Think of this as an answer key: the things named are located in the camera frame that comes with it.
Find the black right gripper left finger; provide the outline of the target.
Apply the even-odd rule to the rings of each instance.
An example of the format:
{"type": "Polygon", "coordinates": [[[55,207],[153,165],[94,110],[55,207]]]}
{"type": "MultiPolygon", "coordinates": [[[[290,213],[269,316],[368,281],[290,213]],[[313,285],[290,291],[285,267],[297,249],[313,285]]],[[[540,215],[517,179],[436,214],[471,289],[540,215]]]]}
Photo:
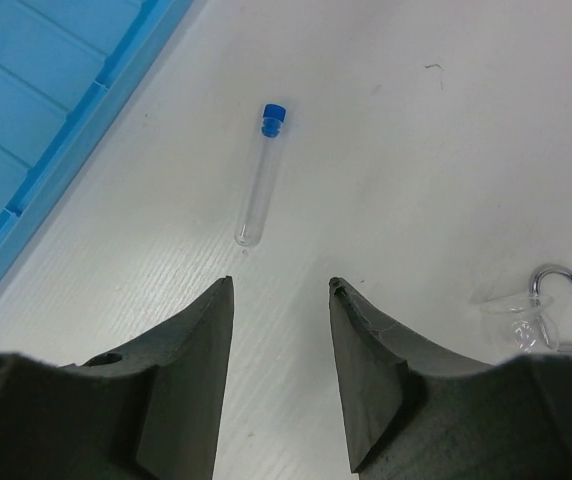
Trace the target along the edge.
{"type": "Polygon", "coordinates": [[[234,316],[230,278],[82,365],[0,353],[0,479],[209,479],[234,316]]]}

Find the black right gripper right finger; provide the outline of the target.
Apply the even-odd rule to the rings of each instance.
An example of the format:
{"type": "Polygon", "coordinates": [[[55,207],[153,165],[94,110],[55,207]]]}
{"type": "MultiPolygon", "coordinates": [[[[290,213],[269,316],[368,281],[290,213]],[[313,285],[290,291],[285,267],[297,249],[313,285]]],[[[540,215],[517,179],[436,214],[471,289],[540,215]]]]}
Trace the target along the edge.
{"type": "Polygon", "coordinates": [[[330,324],[361,479],[572,479],[572,356],[489,365],[378,310],[342,278],[330,324]]]}

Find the blue capped test tube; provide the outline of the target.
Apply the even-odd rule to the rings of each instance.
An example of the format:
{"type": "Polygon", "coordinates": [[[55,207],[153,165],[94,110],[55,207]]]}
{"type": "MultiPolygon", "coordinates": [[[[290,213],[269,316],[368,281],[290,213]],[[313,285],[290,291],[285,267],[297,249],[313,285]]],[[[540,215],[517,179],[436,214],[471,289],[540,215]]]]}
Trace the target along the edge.
{"type": "Polygon", "coordinates": [[[273,195],[283,139],[286,108],[269,103],[264,106],[256,147],[252,151],[253,175],[235,231],[235,241],[244,248],[259,244],[273,195]]]}

